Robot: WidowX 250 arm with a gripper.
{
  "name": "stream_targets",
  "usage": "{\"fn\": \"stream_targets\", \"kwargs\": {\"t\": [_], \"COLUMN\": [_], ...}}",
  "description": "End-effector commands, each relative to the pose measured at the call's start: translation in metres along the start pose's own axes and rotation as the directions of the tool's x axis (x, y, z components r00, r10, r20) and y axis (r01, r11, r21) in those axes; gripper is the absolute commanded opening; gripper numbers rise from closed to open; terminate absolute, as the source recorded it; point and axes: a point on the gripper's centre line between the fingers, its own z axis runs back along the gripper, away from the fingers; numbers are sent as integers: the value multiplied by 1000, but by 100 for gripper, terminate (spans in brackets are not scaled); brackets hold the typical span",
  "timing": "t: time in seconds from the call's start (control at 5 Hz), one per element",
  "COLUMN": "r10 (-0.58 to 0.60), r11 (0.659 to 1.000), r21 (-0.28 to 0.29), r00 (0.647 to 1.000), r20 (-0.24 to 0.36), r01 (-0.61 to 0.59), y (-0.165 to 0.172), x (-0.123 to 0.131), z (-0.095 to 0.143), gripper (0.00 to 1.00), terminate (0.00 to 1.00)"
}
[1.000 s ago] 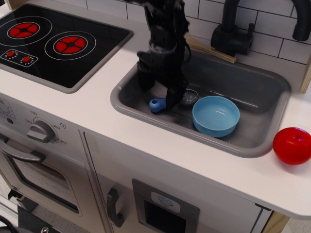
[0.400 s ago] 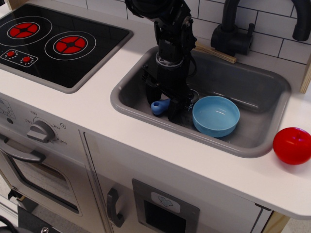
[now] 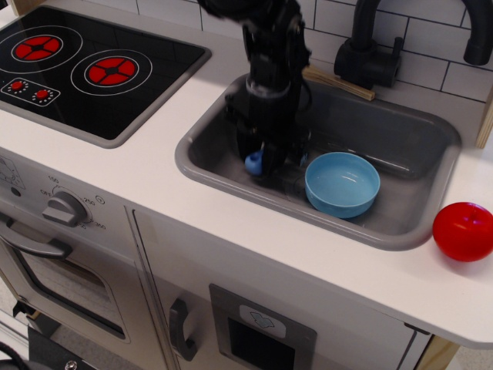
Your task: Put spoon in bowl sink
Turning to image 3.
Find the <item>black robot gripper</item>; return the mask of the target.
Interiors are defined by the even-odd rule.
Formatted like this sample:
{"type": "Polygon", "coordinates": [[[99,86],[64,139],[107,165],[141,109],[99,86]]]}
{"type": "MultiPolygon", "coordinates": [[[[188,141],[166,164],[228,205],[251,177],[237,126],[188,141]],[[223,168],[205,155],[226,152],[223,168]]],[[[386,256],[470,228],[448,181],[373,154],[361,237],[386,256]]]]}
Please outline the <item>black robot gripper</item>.
{"type": "Polygon", "coordinates": [[[308,146],[310,130],[297,122],[300,90],[280,99],[264,99],[245,86],[226,95],[226,117],[236,125],[236,143],[242,161],[260,150],[261,176],[268,177],[281,168],[293,146],[308,146]]]}

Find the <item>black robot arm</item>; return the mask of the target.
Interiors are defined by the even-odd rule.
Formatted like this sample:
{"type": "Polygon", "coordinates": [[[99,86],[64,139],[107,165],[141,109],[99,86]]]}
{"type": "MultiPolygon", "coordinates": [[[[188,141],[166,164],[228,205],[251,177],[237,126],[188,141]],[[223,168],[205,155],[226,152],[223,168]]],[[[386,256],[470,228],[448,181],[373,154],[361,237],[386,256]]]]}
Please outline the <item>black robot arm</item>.
{"type": "Polygon", "coordinates": [[[226,115],[246,170],[265,177],[290,157],[303,164],[310,131],[296,121],[310,51],[295,1],[201,1],[210,15],[241,25],[250,72],[226,96],[226,115]]]}

